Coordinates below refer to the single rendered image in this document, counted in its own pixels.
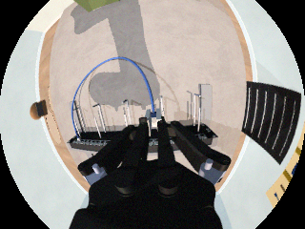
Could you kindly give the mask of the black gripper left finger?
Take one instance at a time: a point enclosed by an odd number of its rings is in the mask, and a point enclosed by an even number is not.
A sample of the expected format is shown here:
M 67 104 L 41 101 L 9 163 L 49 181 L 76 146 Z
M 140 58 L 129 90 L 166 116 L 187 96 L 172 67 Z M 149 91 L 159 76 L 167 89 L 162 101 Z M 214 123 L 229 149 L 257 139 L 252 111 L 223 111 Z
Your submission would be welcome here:
M 137 127 L 128 125 L 97 154 L 78 165 L 77 169 L 90 186 L 112 172 L 122 162 L 116 170 L 113 184 L 120 193 L 129 194 L 134 191 L 140 160 L 148 158 L 152 129 L 151 109 L 146 111 L 145 117 L 138 119 Z

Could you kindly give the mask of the white cable plug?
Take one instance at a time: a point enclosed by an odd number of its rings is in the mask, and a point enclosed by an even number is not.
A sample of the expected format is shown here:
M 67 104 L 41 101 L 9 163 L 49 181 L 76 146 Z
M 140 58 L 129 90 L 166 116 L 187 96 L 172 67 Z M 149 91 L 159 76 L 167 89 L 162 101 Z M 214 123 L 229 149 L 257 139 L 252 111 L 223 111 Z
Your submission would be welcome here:
M 152 126 L 157 127 L 156 126 L 156 112 L 155 113 L 151 112 L 151 117 L 152 117 Z

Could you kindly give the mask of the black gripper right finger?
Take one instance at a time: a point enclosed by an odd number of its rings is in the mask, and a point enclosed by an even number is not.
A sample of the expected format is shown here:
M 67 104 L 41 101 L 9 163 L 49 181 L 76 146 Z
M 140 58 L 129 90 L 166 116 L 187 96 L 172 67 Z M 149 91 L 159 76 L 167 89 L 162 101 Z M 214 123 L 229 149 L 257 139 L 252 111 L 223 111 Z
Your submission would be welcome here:
M 180 184 L 180 175 L 170 137 L 199 175 L 210 181 L 213 186 L 220 182 L 227 172 L 231 159 L 210 148 L 180 122 L 166 123 L 160 108 L 156 109 L 157 126 L 157 181 L 159 191 L 165 195 L 174 194 Z

